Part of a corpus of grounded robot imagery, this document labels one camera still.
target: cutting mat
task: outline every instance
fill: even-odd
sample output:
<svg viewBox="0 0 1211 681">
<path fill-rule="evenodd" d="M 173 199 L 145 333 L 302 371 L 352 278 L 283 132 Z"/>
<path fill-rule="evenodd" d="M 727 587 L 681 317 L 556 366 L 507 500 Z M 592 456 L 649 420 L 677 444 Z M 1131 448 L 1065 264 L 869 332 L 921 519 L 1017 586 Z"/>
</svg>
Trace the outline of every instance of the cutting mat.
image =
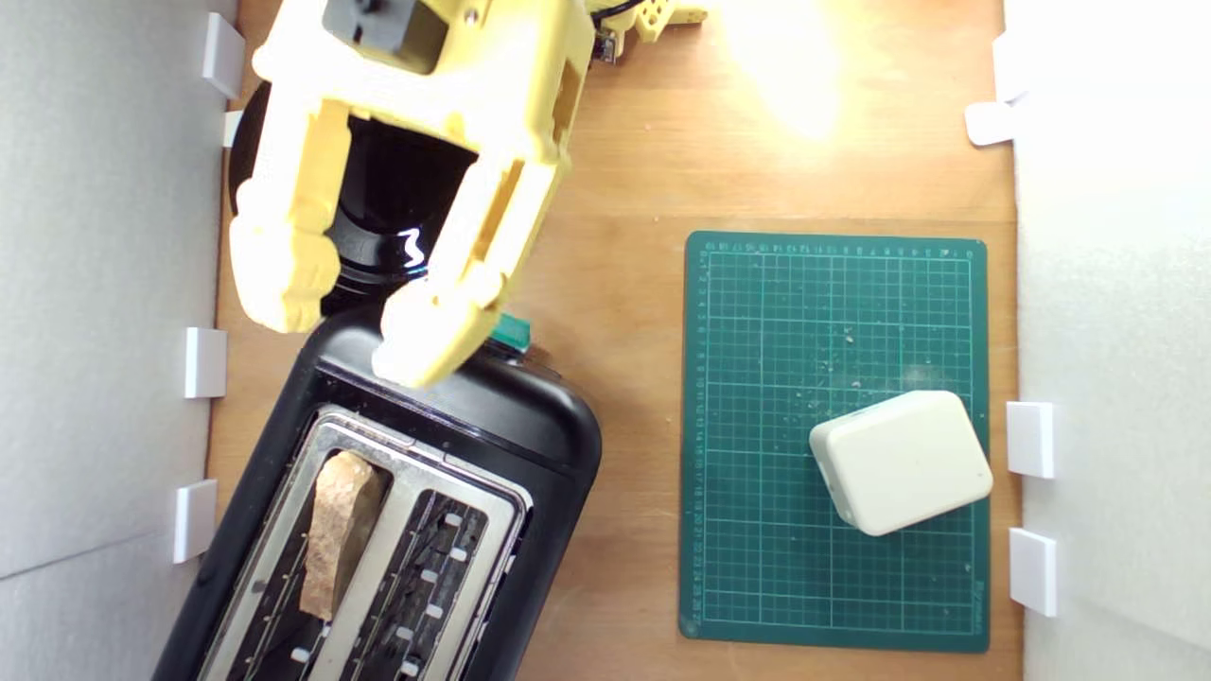
<svg viewBox="0 0 1211 681">
<path fill-rule="evenodd" d="M 817 423 L 945 389 L 988 451 L 983 244 L 699 231 L 685 258 L 682 633 L 986 651 L 987 499 L 867 537 L 808 448 Z"/>
</svg>

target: grid lines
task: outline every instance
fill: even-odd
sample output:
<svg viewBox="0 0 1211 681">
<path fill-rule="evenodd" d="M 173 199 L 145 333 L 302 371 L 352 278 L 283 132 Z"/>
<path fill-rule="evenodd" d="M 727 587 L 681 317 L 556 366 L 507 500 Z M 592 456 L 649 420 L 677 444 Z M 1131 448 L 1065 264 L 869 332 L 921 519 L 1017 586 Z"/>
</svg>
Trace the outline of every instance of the grid lines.
<svg viewBox="0 0 1211 681">
<path fill-rule="evenodd" d="M 958 240 L 691 236 L 687 635 L 987 647 L 987 502 L 867 537 L 837 516 L 807 443 L 830 418 L 945 389 L 987 446 L 983 262 Z"/>
</svg>

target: yellow 3d-printed part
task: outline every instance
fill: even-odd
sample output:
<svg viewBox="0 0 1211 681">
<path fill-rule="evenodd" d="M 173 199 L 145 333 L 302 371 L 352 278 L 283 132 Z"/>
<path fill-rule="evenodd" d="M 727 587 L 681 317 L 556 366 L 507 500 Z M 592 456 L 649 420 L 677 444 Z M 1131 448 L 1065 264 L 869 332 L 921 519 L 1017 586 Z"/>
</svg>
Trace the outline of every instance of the yellow 3d-printed part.
<svg viewBox="0 0 1211 681">
<path fill-rule="evenodd" d="M 597 12 L 616 7 L 622 0 L 589 0 L 589 11 Z M 612 34 L 614 59 L 625 51 L 625 35 L 630 29 L 639 36 L 639 42 L 655 42 L 665 28 L 676 24 L 696 24 L 706 21 L 708 10 L 701 2 L 682 0 L 645 0 L 622 13 L 602 19 L 603 30 Z"/>
<path fill-rule="evenodd" d="M 349 115 L 478 154 L 430 258 L 429 276 L 383 315 L 375 372 L 432 383 L 488 337 L 559 178 L 595 32 L 580 0 L 425 0 L 447 24 L 421 74 L 323 24 L 326 0 L 283 0 L 253 69 L 274 84 L 252 177 L 240 187 L 231 254 L 248 315 L 310 330 L 339 259 L 332 224 Z"/>
</svg>

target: white bracket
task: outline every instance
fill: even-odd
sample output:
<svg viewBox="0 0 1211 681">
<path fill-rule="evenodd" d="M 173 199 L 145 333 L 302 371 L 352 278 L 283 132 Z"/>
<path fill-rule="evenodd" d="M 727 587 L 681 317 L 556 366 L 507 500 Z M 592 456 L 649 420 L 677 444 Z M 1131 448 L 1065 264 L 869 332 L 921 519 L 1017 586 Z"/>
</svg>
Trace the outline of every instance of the white bracket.
<svg viewBox="0 0 1211 681">
<path fill-rule="evenodd" d="M 243 109 L 228 111 L 223 118 L 223 148 L 230 149 L 235 144 L 235 131 L 240 127 L 240 119 L 243 118 Z"/>
<path fill-rule="evenodd" d="M 226 395 L 226 331 L 185 330 L 185 397 Z"/>
<path fill-rule="evenodd" d="M 206 23 L 206 48 L 202 53 L 202 78 L 228 99 L 240 98 L 243 82 L 243 36 L 218 12 Z"/>
<path fill-rule="evenodd" d="M 1056 616 L 1056 540 L 1009 530 L 1009 597 L 1045 617 Z"/>
<path fill-rule="evenodd" d="M 1046 480 L 1056 476 L 1054 411 L 1048 402 L 1005 405 L 1010 471 Z"/>
<path fill-rule="evenodd" d="M 1006 30 L 992 41 L 993 80 L 997 87 L 995 102 L 976 102 L 964 111 L 968 139 L 976 147 L 987 147 L 1014 138 L 1012 103 L 1029 90 L 1033 62 L 1029 47 Z"/>
<path fill-rule="evenodd" d="M 202 480 L 177 490 L 172 562 L 185 562 L 211 545 L 211 539 L 214 538 L 218 488 L 218 481 Z"/>
</svg>

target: white box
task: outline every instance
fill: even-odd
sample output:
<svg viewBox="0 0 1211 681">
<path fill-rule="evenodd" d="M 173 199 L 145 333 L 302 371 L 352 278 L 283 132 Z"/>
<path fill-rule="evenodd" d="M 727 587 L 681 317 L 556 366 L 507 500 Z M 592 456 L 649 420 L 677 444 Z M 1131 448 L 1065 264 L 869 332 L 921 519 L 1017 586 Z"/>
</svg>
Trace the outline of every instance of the white box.
<svg viewBox="0 0 1211 681">
<path fill-rule="evenodd" d="M 1056 540 L 1009 528 L 1009 597 L 1044 614 L 1056 616 Z"/>
<path fill-rule="evenodd" d="M 809 436 L 837 511 L 873 537 L 982 499 L 992 470 L 958 395 L 916 390 Z"/>
</svg>

